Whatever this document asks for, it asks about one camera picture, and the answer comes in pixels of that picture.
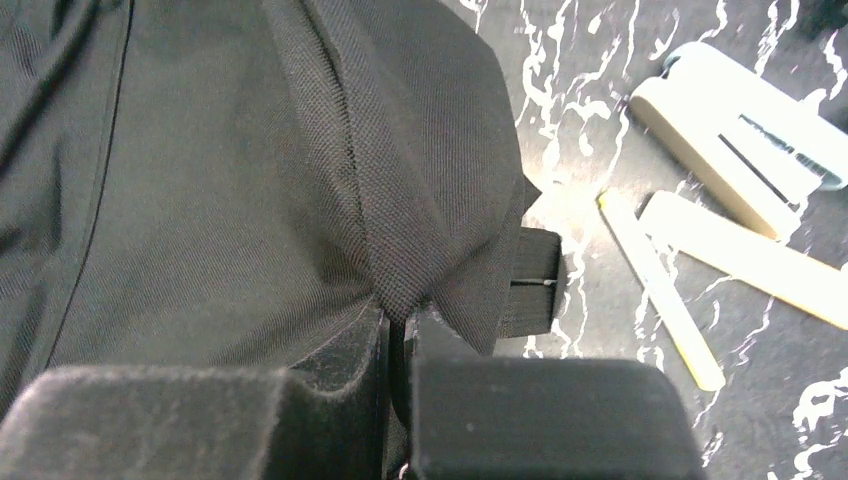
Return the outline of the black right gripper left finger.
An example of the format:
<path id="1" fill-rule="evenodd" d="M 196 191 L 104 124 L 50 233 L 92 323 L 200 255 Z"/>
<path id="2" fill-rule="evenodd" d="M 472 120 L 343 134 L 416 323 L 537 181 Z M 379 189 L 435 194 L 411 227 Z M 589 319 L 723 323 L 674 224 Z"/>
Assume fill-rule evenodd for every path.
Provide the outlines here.
<path id="1" fill-rule="evenodd" d="M 65 367 L 1 427 L 5 479 L 379 479 L 387 326 L 365 311 L 296 369 Z"/>

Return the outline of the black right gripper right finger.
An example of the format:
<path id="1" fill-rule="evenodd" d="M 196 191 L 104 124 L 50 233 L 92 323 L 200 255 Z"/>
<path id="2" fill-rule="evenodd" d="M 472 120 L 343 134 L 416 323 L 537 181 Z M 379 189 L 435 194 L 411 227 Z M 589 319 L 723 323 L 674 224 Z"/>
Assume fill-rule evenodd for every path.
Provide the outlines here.
<path id="1" fill-rule="evenodd" d="M 702 479 L 660 370 L 621 359 L 477 354 L 436 311 L 409 322 L 416 479 Z"/>

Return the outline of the black backpack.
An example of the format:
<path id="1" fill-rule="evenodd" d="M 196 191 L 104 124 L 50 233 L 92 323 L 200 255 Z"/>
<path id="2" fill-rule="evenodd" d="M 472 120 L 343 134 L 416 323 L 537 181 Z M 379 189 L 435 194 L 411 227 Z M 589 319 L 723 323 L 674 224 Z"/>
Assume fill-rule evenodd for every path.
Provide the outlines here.
<path id="1" fill-rule="evenodd" d="M 60 365 L 301 362 L 433 303 L 547 332 L 510 99 L 438 1 L 5 1 L 1 406 Z"/>

